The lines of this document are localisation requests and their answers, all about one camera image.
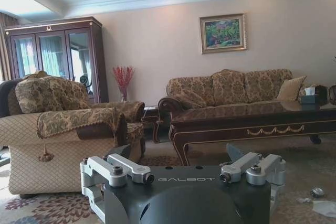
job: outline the side table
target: side table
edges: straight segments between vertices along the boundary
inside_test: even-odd
[[[143,123],[153,124],[153,142],[159,143],[158,129],[159,125],[162,123],[160,120],[160,113],[158,106],[149,106],[144,108],[144,113],[142,117]]]

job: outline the curtain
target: curtain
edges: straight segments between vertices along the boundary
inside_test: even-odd
[[[40,39],[43,69],[51,76],[66,78],[63,66],[63,50],[59,37],[44,37]]]
[[[36,71],[37,62],[35,62],[34,57],[33,41],[31,39],[20,39],[19,41],[15,45],[18,55],[19,75],[25,76]]]
[[[6,39],[3,31],[5,26],[17,25],[18,21],[16,18],[12,18],[4,13],[0,13],[0,79],[10,80],[11,66],[9,64],[9,55],[6,48]]]

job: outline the sofa backrest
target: sofa backrest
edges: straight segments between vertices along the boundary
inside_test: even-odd
[[[21,79],[15,79],[10,81],[4,81],[0,84],[0,118],[12,115],[12,113],[22,113],[20,106],[18,105],[17,98],[15,96],[15,87],[20,81]]]
[[[247,103],[244,73],[229,69],[212,76],[215,106]]]
[[[283,81],[292,79],[288,69],[272,69],[245,73],[245,89],[249,103],[274,100]]]
[[[198,94],[207,106],[214,106],[214,89],[211,76],[174,78],[169,80],[166,87],[169,96],[181,94],[184,89],[192,90]]]
[[[23,113],[60,111],[65,99],[89,101],[83,84],[53,76],[23,80],[16,85],[15,94]]]

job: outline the wooden cabinet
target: wooden cabinet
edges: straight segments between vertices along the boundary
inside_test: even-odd
[[[13,78],[44,70],[85,84],[92,103],[108,102],[101,26],[85,17],[6,27]]]

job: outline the vase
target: vase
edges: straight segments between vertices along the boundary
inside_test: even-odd
[[[127,89],[126,88],[125,89],[119,88],[119,91],[120,91],[120,100],[122,102],[127,101]]]

